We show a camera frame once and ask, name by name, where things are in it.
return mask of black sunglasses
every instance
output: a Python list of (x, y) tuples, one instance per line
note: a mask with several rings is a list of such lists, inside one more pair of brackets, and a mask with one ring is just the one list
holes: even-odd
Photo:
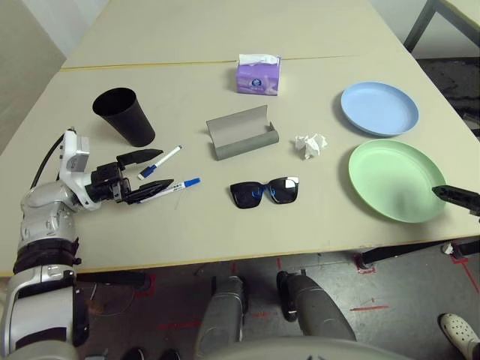
[(277, 204), (293, 203), (299, 192), (299, 178), (287, 177), (276, 178), (268, 184), (260, 184), (259, 182), (239, 182), (230, 185), (235, 204), (240, 209), (254, 208), (260, 204), (263, 191), (269, 191), (270, 196)]

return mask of plastic plate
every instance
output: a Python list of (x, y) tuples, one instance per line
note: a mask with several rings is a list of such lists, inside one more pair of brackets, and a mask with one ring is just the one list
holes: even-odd
[(446, 183), (437, 165), (402, 142), (379, 139), (360, 145), (350, 156), (349, 175), (360, 197), (389, 218), (421, 223), (445, 207), (431, 190)]
[(342, 94), (345, 116), (357, 128), (381, 137), (393, 137), (413, 129), (419, 110), (403, 91), (382, 82), (359, 82)]

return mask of cable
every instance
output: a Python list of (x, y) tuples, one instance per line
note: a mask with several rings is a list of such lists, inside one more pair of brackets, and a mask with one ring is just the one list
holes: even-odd
[[(90, 300), (93, 300), (96, 292), (97, 292), (97, 283), (95, 283), (95, 286), (91, 292)], [(132, 303), (134, 302), (134, 299), (135, 299), (135, 288), (132, 286), (132, 296), (128, 300), (127, 304), (120, 311), (116, 311), (115, 313), (97, 313), (95, 314), (95, 316), (96, 317), (115, 317), (117, 315), (123, 314), (132, 305)]]
[(35, 177), (33, 178), (33, 182), (31, 183), (30, 188), (33, 189), (35, 186), (37, 186), (38, 179), (42, 175), (42, 172), (44, 171), (45, 165), (47, 165), (47, 161), (50, 159), (50, 156), (52, 156), (53, 152), (55, 149), (57, 149), (57, 146), (60, 145), (60, 143), (63, 141), (63, 134), (55, 141), (50, 148), (50, 150), (46, 153), (45, 157), (43, 158), (42, 163), (40, 164), (40, 167), (38, 167), (37, 173), (35, 174)]

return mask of red tape marking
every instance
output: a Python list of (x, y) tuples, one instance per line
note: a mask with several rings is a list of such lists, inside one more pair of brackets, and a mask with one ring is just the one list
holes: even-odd
[(476, 282), (475, 278), (473, 277), (472, 273), (470, 272), (470, 270), (467, 268), (467, 265), (465, 265), (465, 263), (462, 262), (462, 266), (463, 266), (463, 270), (465, 270), (465, 272), (466, 272), (466, 276), (468, 276), (470, 281), (472, 281), (473, 287), (475, 287), (476, 292), (480, 293), (479, 285), (477, 284), (477, 282)]
[(369, 268), (369, 269), (364, 269), (364, 268), (359, 267), (358, 259), (359, 259), (360, 255), (361, 254), (359, 254), (359, 253), (356, 253), (356, 254), (353, 255), (353, 263), (355, 264), (355, 267), (357, 268), (357, 272), (360, 275), (375, 274), (377, 272), (377, 270), (375, 269), (375, 266), (372, 266), (372, 268)]
[(466, 264), (468, 263), (468, 259), (466, 257), (462, 259), (455, 259), (453, 255), (450, 255), (450, 259), (454, 264)]
[(148, 298), (150, 296), (153, 296), (155, 294), (155, 281), (157, 280), (157, 275), (155, 274), (148, 274), (148, 277), (150, 278), (150, 289), (148, 289), (145, 292), (135, 292), (135, 297), (136, 298)]
[(170, 330), (170, 329), (190, 329), (198, 328), (202, 325), (201, 321), (190, 321), (190, 322), (171, 322), (170, 324), (160, 324), (157, 326), (158, 330)]
[(473, 287), (475, 287), (475, 291), (477, 293), (480, 293), (479, 285), (477, 284), (477, 282), (476, 282), (475, 278), (473, 277), (472, 273), (470, 272), (470, 270), (467, 268), (466, 264), (468, 263), (468, 259), (466, 257), (464, 257), (462, 259), (455, 259), (453, 257), (453, 255), (450, 255), (450, 259), (455, 265), (458, 265), (458, 264), (462, 265), (463, 270), (465, 270), (466, 276), (468, 276), (468, 278), (472, 282)]
[(371, 310), (382, 310), (390, 308), (388, 305), (378, 305), (378, 306), (367, 306), (367, 307), (354, 307), (350, 311), (371, 311)]
[(270, 317), (272, 313), (252, 313), (252, 317)]

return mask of white shoe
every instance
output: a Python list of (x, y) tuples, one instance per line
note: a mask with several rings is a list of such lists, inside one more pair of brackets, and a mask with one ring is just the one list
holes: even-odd
[(480, 339), (468, 322), (453, 313), (445, 313), (440, 318), (440, 327), (465, 359), (473, 360), (473, 348), (480, 343)]

